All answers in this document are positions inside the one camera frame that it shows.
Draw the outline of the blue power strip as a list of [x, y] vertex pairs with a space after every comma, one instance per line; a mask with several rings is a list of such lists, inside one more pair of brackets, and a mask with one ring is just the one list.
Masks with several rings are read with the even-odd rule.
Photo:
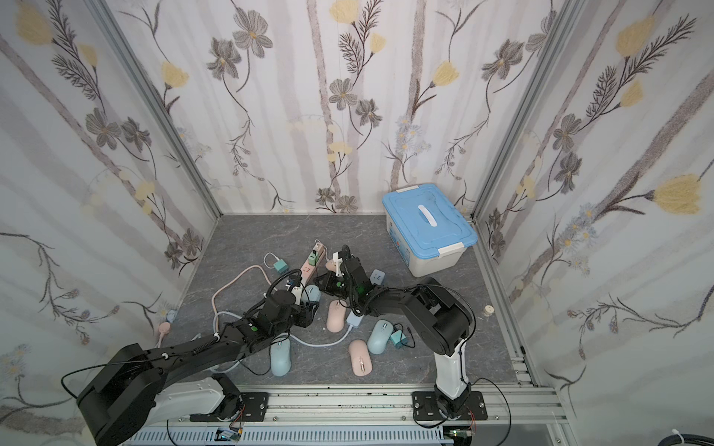
[[357, 327], [361, 324], [364, 316], [370, 314], [372, 302], [384, 292], [383, 286], [386, 273], [380, 269], [374, 269], [369, 277], [369, 285], [359, 282], [351, 273], [346, 273], [346, 291], [348, 292], [349, 311], [347, 324]]

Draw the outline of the pink power strip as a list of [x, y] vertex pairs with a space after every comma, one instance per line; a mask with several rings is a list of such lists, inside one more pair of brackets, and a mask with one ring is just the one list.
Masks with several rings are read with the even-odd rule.
[[303, 263], [300, 268], [301, 271], [301, 282], [300, 285], [293, 289], [292, 294], [296, 297], [296, 301], [299, 302], [303, 297], [307, 296], [305, 288], [313, 282], [316, 277], [316, 272], [321, 262], [325, 260], [325, 254], [327, 250], [325, 245], [319, 240], [315, 241], [314, 246], [308, 258]]

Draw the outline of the teal USB charger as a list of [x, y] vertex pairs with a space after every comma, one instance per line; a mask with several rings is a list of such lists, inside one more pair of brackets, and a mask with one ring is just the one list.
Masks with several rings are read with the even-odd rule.
[[277, 259], [273, 263], [273, 268], [277, 271], [278, 274], [284, 274], [289, 271], [289, 267], [283, 259]]

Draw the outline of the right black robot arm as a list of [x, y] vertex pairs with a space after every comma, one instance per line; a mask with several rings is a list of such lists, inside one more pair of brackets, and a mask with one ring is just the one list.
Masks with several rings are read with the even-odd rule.
[[470, 397], [465, 346], [473, 336], [476, 321], [459, 294], [426, 277], [407, 287], [374, 284], [361, 261], [344, 245], [331, 260], [327, 272], [316, 278], [318, 288], [347, 305], [357, 316], [402, 315], [434, 354], [434, 392], [439, 410], [454, 419]]

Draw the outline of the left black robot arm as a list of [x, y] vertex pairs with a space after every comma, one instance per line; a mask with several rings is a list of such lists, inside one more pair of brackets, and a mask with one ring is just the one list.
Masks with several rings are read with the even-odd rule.
[[308, 297], [270, 290], [252, 312], [206, 340], [161, 349], [137, 344], [120, 349], [76, 398], [96, 444], [119, 445], [147, 424], [180, 416], [199, 421], [235, 418], [245, 403], [227, 375], [202, 381], [192, 376], [267, 349], [293, 326], [310, 326], [319, 306]]

